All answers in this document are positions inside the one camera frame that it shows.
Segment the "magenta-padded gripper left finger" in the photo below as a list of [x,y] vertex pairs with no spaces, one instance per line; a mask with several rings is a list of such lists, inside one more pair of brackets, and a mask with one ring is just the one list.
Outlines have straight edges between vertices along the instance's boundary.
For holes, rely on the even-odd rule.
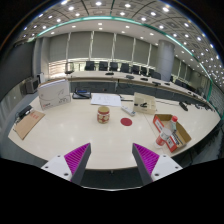
[[55,156],[43,165],[42,169],[79,185],[90,154],[91,144],[87,143],[65,155]]

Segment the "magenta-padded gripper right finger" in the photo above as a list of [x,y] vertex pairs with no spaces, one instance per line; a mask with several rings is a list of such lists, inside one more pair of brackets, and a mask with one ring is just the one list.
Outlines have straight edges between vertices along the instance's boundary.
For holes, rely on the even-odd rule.
[[168,155],[158,155],[136,143],[132,145],[132,154],[144,185],[182,169],[182,167]]

